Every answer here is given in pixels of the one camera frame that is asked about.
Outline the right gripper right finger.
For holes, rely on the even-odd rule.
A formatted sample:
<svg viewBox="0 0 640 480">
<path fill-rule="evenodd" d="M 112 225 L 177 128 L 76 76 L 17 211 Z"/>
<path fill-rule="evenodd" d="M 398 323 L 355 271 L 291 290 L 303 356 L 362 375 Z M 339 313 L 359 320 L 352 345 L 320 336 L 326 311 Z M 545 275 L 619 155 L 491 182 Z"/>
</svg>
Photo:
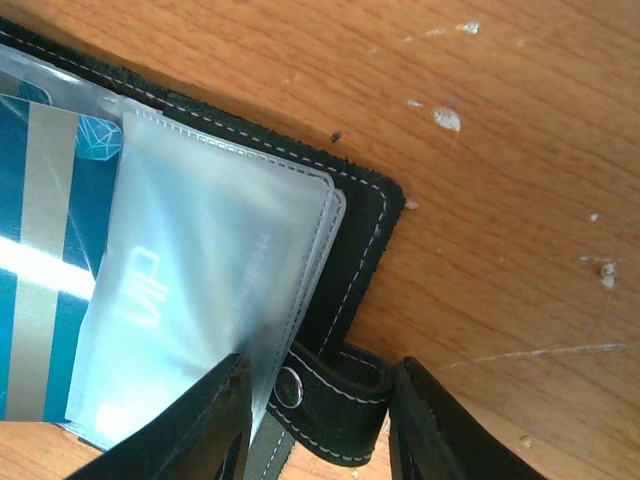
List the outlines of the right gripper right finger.
<svg viewBox="0 0 640 480">
<path fill-rule="evenodd" d="M 389 454 L 394 479 L 536 479 L 414 357 L 393 370 Z"/>
</svg>

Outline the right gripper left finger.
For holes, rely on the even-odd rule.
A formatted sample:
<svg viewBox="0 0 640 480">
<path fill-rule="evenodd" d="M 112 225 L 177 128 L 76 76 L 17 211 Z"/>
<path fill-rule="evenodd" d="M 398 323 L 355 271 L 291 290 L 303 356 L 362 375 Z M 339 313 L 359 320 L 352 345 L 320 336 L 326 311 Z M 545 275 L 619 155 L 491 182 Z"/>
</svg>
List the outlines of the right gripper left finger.
<svg viewBox="0 0 640 480">
<path fill-rule="evenodd" d="M 241 479 L 251 439 L 249 361 L 227 355 L 144 428 L 72 479 Z"/>
</svg>

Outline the blue VIP card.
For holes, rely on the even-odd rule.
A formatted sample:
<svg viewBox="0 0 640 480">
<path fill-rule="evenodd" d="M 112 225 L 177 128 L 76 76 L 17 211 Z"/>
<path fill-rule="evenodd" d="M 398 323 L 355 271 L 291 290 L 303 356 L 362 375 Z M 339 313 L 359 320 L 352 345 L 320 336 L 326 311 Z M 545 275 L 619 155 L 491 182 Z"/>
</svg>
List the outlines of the blue VIP card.
<svg viewBox="0 0 640 480">
<path fill-rule="evenodd" d="M 316 168 L 142 112 L 123 117 L 108 240 L 67 427 L 107 450 L 231 353 L 260 424 L 344 215 Z"/>
<path fill-rule="evenodd" d="M 65 419 L 123 146 L 110 120 L 1 96 L 1 418 Z"/>
</svg>

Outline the black leather card holder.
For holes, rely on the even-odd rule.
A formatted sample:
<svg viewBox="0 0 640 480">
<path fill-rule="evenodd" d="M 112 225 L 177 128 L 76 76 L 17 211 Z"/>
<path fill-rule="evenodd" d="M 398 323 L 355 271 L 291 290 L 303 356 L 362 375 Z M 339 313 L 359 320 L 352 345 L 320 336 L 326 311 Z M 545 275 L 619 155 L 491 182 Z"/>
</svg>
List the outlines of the black leather card holder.
<svg viewBox="0 0 640 480">
<path fill-rule="evenodd" d="M 80 479 L 239 479 L 297 440 L 367 463 L 387 366 L 343 343 L 389 178 L 1 23 L 1 417 Z"/>
</svg>

